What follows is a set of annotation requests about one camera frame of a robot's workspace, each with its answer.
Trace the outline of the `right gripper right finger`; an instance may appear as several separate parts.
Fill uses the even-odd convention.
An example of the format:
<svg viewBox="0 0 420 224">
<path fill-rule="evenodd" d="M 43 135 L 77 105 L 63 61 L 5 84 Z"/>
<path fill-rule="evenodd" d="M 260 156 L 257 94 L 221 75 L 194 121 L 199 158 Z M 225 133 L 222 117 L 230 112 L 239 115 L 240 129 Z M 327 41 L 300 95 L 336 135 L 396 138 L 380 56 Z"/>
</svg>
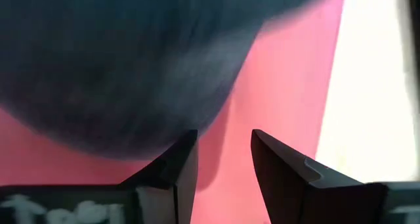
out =
<svg viewBox="0 0 420 224">
<path fill-rule="evenodd" d="M 251 153 L 272 224 L 379 224 L 386 185 L 359 182 L 260 129 Z"/>
</svg>

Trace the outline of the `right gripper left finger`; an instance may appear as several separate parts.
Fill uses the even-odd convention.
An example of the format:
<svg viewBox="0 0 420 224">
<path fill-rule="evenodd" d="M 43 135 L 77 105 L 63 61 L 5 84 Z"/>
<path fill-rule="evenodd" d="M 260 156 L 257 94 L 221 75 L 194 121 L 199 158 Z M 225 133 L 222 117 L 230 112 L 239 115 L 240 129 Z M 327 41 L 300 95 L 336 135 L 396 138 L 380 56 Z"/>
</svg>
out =
<svg viewBox="0 0 420 224">
<path fill-rule="evenodd" d="M 198 132 L 190 130 L 120 187 L 135 190 L 136 224 L 190 224 L 198 178 Z"/>
</svg>

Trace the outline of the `pink plastic bin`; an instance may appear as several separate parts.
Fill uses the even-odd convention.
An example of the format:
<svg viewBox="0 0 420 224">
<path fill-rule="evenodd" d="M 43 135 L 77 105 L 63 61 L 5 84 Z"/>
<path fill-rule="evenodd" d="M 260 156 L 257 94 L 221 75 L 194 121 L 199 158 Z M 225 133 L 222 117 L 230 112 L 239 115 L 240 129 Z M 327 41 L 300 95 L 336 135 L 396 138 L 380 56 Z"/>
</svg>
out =
<svg viewBox="0 0 420 224">
<path fill-rule="evenodd" d="M 199 141 L 191 224 L 269 224 L 251 157 L 261 129 L 314 156 L 344 0 L 316 0 L 264 27 L 229 100 Z M 70 150 L 0 109 L 0 185 L 114 184 L 146 162 Z"/>
</svg>

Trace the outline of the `dark grey cap white label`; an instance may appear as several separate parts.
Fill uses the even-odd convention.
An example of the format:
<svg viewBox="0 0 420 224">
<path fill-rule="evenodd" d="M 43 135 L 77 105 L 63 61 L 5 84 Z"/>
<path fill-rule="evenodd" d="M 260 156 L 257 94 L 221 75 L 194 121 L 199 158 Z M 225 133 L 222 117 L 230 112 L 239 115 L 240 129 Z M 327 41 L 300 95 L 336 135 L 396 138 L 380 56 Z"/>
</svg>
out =
<svg viewBox="0 0 420 224">
<path fill-rule="evenodd" d="M 155 156 L 226 102 L 270 20 L 313 0 L 0 0 L 0 108 L 77 150 Z"/>
</svg>

